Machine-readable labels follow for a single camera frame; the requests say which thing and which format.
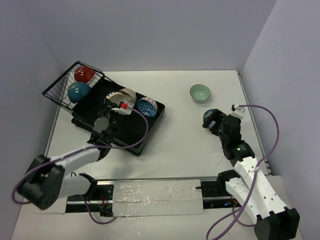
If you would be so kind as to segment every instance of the clear plastic sheet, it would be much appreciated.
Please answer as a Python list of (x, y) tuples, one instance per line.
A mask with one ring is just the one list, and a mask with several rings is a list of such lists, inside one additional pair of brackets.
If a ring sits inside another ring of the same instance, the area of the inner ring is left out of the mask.
[(203, 214), (200, 185), (200, 180), (116, 182), (112, 211), (117, 217)]

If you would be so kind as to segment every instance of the green bowl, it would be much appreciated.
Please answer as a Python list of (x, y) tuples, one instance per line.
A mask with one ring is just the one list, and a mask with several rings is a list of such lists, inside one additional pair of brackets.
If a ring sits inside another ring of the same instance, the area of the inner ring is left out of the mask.
[(204, 103), (210, 98), (211, 92), (207, 86), (196, 84), (190, 88), (190, 96), (195, 102)]

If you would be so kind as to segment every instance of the table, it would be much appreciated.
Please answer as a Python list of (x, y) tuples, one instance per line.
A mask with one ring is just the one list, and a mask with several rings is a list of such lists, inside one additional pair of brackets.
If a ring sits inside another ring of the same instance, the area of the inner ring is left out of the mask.
[[(232, 168), (224, 158), (219, 139), (202, 128), (206, 110), (218, 108), (229, 113), (232, 104), (246, 103), (236, 71), (135, 71), (106, 72), (117, 83), (145, 94), (166, 106), (165, 115), (140, 157), (122, 150), (111, 150), (107, 157), (80, 168), (96, 179), (153, 179), (216, 176)], [(194, 84), (211, 90), (211, 101), (195, 103), (189, 96)], [(81, 147), (90, 134), (71, 123), (71, 115), (61, 109), (47, 146), (48, 156), (60, 155)], [(243, 119), (242, 136), (257, 158), (262, 157), (254, 124), (248, 114)], [(266, 166), (261, 165), (267, 173)], [(279, 196), (290, 205), (279, 176), (268, 176)], [(13, 240), (195, 240), (205, 239), (208, 228), (231, 209), (205, 209), (204, 214), (118, 218), (108, 225), (97, 225), (87, 213), (64, 213), (66, 198), (40, 211), (23, 205), (12, 236)], [(241, 216), (249, 223), (246, 213)], [(228, 218), (211, 233), (218, 235), (231, 222)], [(256, 240), (252, 228), (236, 224), (222, 239)]]

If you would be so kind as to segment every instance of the black dish rack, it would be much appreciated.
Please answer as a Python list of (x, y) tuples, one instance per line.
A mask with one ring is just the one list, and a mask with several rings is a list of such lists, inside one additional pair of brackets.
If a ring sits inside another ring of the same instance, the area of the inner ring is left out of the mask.
[[(78, 103), (72, 103), (67, 94), (68, 87), (75, 82), (74, 71), (80, 66), (88, 66), (95, 71), (95, 76), (87, 84), (91, 87), (88, 95)], [(92, 131), (95, 120), (99, 117), (98, 112), (103, 108), (103, 102), (109, 93), (117, 92), (125, 88), (107, 77), (100, 69), (85, 64), (81, 61), (75, 62), (69, 67), (57, 80), (55, 80), (42, 95), (50, 99), (66, 111), (72, 114), (72, 123), (77, 127)], [(137, 100), (145, 97), (136, 93)], [(127, 149), (130, 153), (140, 156), (150, 135), (158, 125), (160, 119), (165, 113), (165, 105), (156, 101), (158, 111), (156, 116), (145, 116), (149, 123), (149, 133), (143, 142)], [(132, 112), (130, 115), (122, 115), (117, 120), (117, 131), (115, 133), (114, 144), (120, 147), (128, 146), (139, 141), (145, 134), (145, 121), (137, 113)]]

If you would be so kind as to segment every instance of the white wall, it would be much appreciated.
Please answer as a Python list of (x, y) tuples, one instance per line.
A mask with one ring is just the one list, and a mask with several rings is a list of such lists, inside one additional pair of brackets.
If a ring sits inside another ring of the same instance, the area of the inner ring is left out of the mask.
[(241, 70), (276, 0), (20, 0), (59, 65)]
[(55, 105), (41, 95), (60, 73), (17, 0), (0, 1), (0, 235), (11, 239), (20, 206), (11, 190), (44, 152)]
[[(320, 1), (278, 0), (242, 72), (251, 104), (272, 110), (280, 142), (269, 159), (300, 213), (303, 239), (319, 239)], [(275, 140), (268, 114), (254, 111), (265, 150)]]

